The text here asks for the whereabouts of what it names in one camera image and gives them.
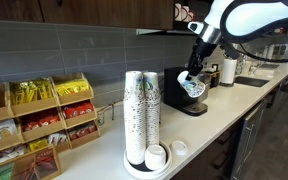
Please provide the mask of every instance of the white cup lid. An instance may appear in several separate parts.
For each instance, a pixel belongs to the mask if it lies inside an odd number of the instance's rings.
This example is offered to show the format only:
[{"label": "white cup lid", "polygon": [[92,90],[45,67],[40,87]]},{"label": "white cup lid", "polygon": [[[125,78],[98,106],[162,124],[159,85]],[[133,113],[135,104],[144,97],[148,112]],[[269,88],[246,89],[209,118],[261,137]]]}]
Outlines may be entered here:
[{"label": "white cup lid", "polygon": [[171,146],[173,152],[177,155],[184,155],[187,152],[187,146],[183,141],[174,141]]}]

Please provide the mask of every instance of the wall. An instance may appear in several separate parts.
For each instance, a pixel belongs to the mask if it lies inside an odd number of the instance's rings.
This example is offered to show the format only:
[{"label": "wall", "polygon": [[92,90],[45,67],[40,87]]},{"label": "wall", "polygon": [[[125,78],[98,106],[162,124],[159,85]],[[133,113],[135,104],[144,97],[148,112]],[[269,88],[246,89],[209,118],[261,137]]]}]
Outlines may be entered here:
[{"label": "wall", "polygon": [[[123,99],[124,74],[187,63],[195,36],[135,29],[0,21],[0,82],[84,72],[96,107]],[[223,59],[216,49],[211,62]]]}]

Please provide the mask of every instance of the coffee machine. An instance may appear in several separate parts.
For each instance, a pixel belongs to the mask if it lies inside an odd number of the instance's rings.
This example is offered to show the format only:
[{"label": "coffee machine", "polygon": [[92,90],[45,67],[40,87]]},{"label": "coffee machine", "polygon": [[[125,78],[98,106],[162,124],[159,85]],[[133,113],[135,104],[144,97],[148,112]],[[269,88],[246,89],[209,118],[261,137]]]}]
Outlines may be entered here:
[{"label": "coffee machine", "polygon": [[185,71],[185,67],[164,69],[164,103],[191,116],[200,116],[207,112],[207,105],[202,103],[207,98],[210,79],[202,73],[199,80],[206,87],[203,94],[197,98],[190,97],[177,81],[177,76]]}]

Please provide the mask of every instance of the sink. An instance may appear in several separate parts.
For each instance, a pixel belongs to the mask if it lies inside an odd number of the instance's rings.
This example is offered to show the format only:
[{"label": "sink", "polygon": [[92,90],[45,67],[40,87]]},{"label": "sink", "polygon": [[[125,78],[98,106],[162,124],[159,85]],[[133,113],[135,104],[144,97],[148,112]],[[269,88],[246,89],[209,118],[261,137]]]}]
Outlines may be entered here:
[{"label": "sink", "polygon": [[248,86],[262,87],[268,82],[269,82],[268,80],[238,76],[235,78],[234,83],[244,84],[244,85],[248,85]]}]

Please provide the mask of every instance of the coffee cup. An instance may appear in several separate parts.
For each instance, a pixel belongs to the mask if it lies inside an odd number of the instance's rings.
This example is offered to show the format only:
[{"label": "coffee cup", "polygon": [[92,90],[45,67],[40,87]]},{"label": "coffee cup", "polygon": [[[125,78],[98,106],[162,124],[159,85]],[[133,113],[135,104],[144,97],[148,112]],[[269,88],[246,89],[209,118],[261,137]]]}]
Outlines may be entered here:
[{"label": "coffee cup", "polygon": [[175,21],[182,21],[182,5],[180,3],[175,4]]},{"label": "coffee cup", "polygon": [[197,17],[191,9],[188,11],[188,16],[189,16],[189,22],[197,21]]},{"label": "coffee cup", "polygon": [[192,98],[202,95],[205,91],[205,84],[196,77],[191,77],[191,80],[186,80],[187,76],[188,71],[183,71],[177,76],[177,81],[181,84],[182,88]]},{"label": "coffee cup", "polygon": [[189,7],[188,6],[182,6],[181,7],[181,15],[182,15],[182,21],[189,22]]},{"label": "coffee cup", "polygon": [[150,145],[145,151],[145,165],[150,170],[158,170],[166,163],[166,152],[160,145]]}]

